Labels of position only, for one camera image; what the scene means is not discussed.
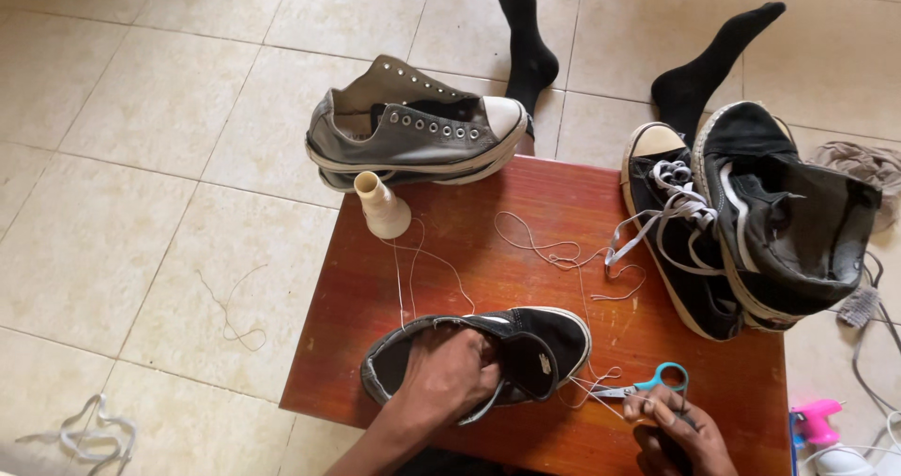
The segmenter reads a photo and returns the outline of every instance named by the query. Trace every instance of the gray sneaker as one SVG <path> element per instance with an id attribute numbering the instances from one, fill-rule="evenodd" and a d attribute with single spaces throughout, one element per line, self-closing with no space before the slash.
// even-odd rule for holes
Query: gray sneaker
<path id="1" fill-rule="evenodd" d="M 459 91 L 380 55 L 346 89 L 325 94 L 313 111 L 306 151 L 332 188 L 341 182 L 329 182 L 329 173 L 367 170 L 464 184 L 501 169 L 528 122 L 519 101 Z"/>
<path id="2" fill-rule="evenodd" d="M 691 167 L 718 212 L 727 277 L 749 325 L 787 330 L 857 288 L 878 189 L 802 163 L 787 129 L 750 101 L 710 117 Z"/>

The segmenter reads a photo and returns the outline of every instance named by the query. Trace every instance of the person's leg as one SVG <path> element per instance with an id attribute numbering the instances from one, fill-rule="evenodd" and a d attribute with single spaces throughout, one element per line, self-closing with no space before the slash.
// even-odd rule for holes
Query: person's leg
<path id="1" fill-rule="evenodd" d="M 660 121 L 683 134 L 688 147 L 695 141 L 707 100 L 726 79 L 735 60 L 785 10 L 782 2 L 767 2 L 758 9 L 732 17 L 695 60 L 654 80 L 650 95 L 659 107 Z"/>
<path id="2" fill-rule="evenodd" d="M 510 24 L 510 81 L 506 97 L 523 103 L 530 116 L 535 115 L 538 95 L 557 78 L 557 57 L 548 50 L 538 33 L 536 0 L 499 0 Z M 531 120 L 528 133 L 516 146 L 516 153 L 535 155 L 534 130 Z"/>

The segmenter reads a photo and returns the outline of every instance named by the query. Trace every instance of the glue gun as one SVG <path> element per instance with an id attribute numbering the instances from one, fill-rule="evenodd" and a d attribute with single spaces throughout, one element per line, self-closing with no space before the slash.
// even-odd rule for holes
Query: glue gun
<path id="1" fill-rule="evenodd" d="M 793 407 L 798 415 L 798 426 L 808 443 L 819 447 L 831 446 L 839 442 L 839 435 L 826 423 L 826 417 L 841 411 L 836 400 L 823 399 L 802 407 Z"/>

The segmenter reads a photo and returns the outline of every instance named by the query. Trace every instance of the black sneaker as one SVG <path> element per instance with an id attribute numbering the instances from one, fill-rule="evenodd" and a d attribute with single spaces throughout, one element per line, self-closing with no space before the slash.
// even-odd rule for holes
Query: black sneaker
<path id="1" fill-rule="evenodd" d="M 802 163 L 787 129 L 750 101 L 714 113 L 691 166 L 719 213 L 725 269 L 749 325 L 787 330 L 857 288 L 878 189 Z"/>
<path id="2" fill-rule="evenodd" d="M 404 381 L 412 337 L 442 322 L 475 328 L 499 342 L 502 378 L 497 390 L 458 424 L 478 420 L 494 405 L 547 400 L 585 366 L 591 354 L 588 326 L 577 315 L 557 307 L 514 307 L 463 316 L 424 315 L 389 332 L 366 352 L 359 376 L 363 388 L 379 405 L 384 406 Z"/>
<path id="3" fill-rule="evenodd" d="M 723 271 L 715 240 L 716 213 L 692 191 L 691 151 L 667 124 L 635 130 L 623 156 L 620 184 L 639 234 L 607 259 L 614 264 L 643 239 L 673 306 L 692 332 L 714 341 L 741 330 L 741 306 Z M 614 234 L 614 243 L 619 229 Z"/>

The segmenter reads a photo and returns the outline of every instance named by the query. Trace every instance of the wooden table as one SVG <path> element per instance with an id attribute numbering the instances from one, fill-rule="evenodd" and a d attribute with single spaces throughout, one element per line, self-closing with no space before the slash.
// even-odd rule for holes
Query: wooden table
<path id="1" fill-rule="evenodd" d="M 519 215 L 536 243 L 575 240 L 583 257 L 610 243 L 627 217 L 619 172 L 556 161 L 514 158 L 485 180 L 462 186 L 417 184 L 397 193 L 425 224 L 423 249 L 452 263 L 478 312 L 516 306 L 554 306 L 584 316 L 579 274 L 516 249 L 496 233 L 500 211 Z M 500 228 L 514 241 L 528 241 L 525 229 L 502 216 Z M 422 232 L 413 222 L 397 243 L 415 247 Z M 625 238 L 634 236 L 629 226 Z M 571 249 L 557 248 L 561 256 Z M 410 309 L 411 251 L 398 251 L 404 305 Z M 729 343 L 692 333 L 679 320 L 648 249 L 636 246 L 622 261 L 636 263 L 648 277 L 633 298 L 588 299 L 599 374 L 613 366 L 628 385 L 651 378 L 658 364 L 679 362 L 691 377 L 688 399 L 720 426 L 741 474 L 790 474 L 785 359 L 782 336 L 745 330 Z M 603 274 L 603 261 L 583 268 L 586 295 L 619 297 L 641 281 L 630 269 L 618 279 Z M 471 306 L 445 264 L 428 256 L 416 260 L 412 280 L 416 313 L 464 315 Z M 397 270 L 392 248 L 366 229 L 355 194 L 344 197 L 332 233 L 304 332 L 287 379 L 281 407 L 366 428 L 379 408 L 363 390 L 359 364 L 370 344 L 400 323 Z M 412 312 L 405 313 L 412 319 Z M 583 370 L 582 377 L 588 378 Z M 584 392 L 573 385 L 540 404 L 492 410 L 475 424 L 454 427 L 439 447 L 519 467 L 560 474 L 640 474 L 632 427 L 597 402 L 571 409 Z"/>

